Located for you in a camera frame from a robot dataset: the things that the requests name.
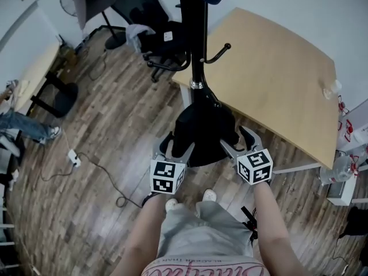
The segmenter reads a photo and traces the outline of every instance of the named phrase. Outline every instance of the desk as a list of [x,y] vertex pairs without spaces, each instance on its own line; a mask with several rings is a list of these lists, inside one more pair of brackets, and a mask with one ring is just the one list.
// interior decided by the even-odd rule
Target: desk
[[[332,168],[336,150],[338,99],[322,88],[335,79],[334,61],[290,30],[254,13],[235,8],[208,37],[208,58],[225,43],[232,48],[205,65],[216,97],[304,151],[310,159],[274,173],[324,165]],[[177,72],[183,103],[191,68]]]
[[[49,72],[59,52],[59,44],[50,45],[45,52],[31,64],[19,79],[16,89],[17,100],[14,110],[22,109],[31,100],[56,117],[65,116],[73,106],[78,95],[78,87],[74,83],[64,84],[58,77]],[[54,106],[39,99],[43,88],[53,84],[59,89]]]

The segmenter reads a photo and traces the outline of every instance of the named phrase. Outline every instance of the forearm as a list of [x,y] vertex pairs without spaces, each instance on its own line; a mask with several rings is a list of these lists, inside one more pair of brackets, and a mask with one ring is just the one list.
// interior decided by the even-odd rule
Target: forearm
[[278,239],[288,239],[288,230],[270,186],[266,182],[261,182],[254,187],[259,244],[261,245],[263,241],[272,242]]
[[290,244],[288,230],[280,209],[266,182],[255,185],[259,251],[263,262],[274,276],[309,276]]
[[111,276],[138,276],[156,259],[165,202],[166,196],[159,194],[145,203],[127,238],[120,263]]

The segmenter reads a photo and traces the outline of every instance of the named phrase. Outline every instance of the white sneaker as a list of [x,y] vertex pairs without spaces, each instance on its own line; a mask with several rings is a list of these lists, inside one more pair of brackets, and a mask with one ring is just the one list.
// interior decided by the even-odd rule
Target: white sneaker
[[177,204],[178,204],[178,201],[175,198],[172,198],[172,199],[168,200],[165,204],[166,213],[169,210],[173,210],[176,207]]
[[217,194],[212,189],[207,189],[204,194],[202,201],[216,201]]
[[61,127],[57,126],[57,127],[51,128],[50,139],[55,139],[61,133],[62,133],[62,128]]

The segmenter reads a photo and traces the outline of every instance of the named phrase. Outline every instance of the gray shorts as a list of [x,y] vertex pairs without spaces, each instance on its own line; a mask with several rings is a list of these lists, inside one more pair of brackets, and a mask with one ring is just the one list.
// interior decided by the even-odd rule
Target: gray shorts
[[167,213],[161,227],[158,258],[180,255],[253,256],[249,231],[213,201],[201,201],[197,213],[183,204]]

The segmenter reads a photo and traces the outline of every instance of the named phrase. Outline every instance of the jeans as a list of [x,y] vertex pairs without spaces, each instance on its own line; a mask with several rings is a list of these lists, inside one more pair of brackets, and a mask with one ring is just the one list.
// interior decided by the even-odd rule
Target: jeans
[[50,139],[51,127],[10,109],[0,116],[0,130],[18,129],[35,140]]

